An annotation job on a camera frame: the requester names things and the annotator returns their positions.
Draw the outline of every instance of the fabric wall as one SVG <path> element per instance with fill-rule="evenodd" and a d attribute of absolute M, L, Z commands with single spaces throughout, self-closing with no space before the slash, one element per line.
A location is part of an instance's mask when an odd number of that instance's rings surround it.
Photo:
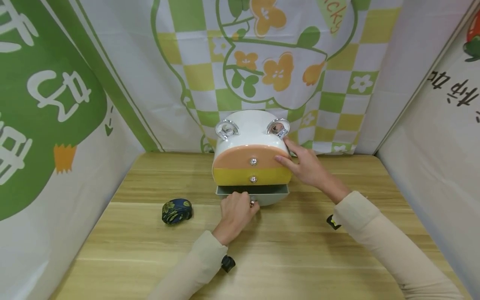
<path fill-rule="evenodd" d="M 474 299 L 480 299 L 480 11 L 378 154 Z"/>
<path fill-rule="evenodd" d="M 0 299 L 46 299 L 141 152 L 40 1 L 0 0 Z"/>
<path fill-rule="evenodd" d="M 471 3 L 472 0 L 404 0 L 355 153 L 375 153 Z"/>
<path fill-rule="evenodd" d="M 341 154 L 355 149 L 402 1 L 70 4 L 157 141 L 146 150 L 212 151 L 218 121 L 266 109 L 300 144 Z"/>

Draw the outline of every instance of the wooden tabletop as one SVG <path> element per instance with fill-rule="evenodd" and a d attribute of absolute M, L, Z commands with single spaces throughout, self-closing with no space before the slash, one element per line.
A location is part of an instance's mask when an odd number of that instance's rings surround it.
<path fill-rule="evenodd" d="M 367 196 L 469 299 L 465 289 L 374 156 L 323 156 L 323 164 Z M 146 153 L 111 203 L 52 295 L 53 300 L 145 299 L 159 280 L 220 219 L 213 155 Z M 228 254 L 237 266 L 192 299 L 402 299 L 395 281 L 342 228 L 327 223 L 333 204 L 293 179 L 290 195 L 263 207 Z M 191 201 L 194 217 L 161 221 L 162 205 Z"/>

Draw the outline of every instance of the open drawer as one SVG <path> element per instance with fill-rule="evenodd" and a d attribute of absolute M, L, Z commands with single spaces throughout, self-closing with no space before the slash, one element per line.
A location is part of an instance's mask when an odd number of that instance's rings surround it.
<path fill-rule="evenodd" d="M 233 192 L 248 192 L 250 198 L 258 201 L 258 204 L 260 206 L 277 203 L 287 197 L 290 193 L 290 191 L 288 190 L 288 185 L 286 184 L 256 186 L 217 186 L 216 188 L 216 194 L 220 197 L 220 199 L 226 198 Z"/>

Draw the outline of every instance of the checkered pattern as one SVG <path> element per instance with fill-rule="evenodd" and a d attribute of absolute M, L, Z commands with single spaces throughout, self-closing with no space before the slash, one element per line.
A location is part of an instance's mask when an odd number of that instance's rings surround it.
<path fill-rule="evenodd" d="M 298 109 L 281 108 L 274 100 L 248 102 L 227 87 L 223 68 L 231 45 L 214 17 L 214 1 L 160 2 L 156 29 L 164 58 L 181 78 L 183 102 L 213 148 L 215 125 L 220 120 L 238 110 L 265 109 L 286 117 L 293 130 L 291 138 L 305 147 L 317 153 L 353 153 L 402 3 L 352 2 L 358 10 L 358 23 L 350 44 L 328 59 L 316 94 Z M 208 148 L 204 140 L 201 144 Z"/>

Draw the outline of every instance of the wrist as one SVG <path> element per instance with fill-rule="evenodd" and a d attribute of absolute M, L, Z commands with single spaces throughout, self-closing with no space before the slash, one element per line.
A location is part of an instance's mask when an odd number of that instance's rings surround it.
<path fill-rule="evenodd" d="M 218 240 L 218 242 L 220 242 L 220 244 L 228 246 L 238 236 L 238 233 L 234 226 L 225 220 L 221 220 L 212 231 L 212 235 Z"/>
<path fill-rule="evenodd" d="M 340 203 L 352 191 L 337 177 L 330 175 L 319 188 L 334 204 Z"/>

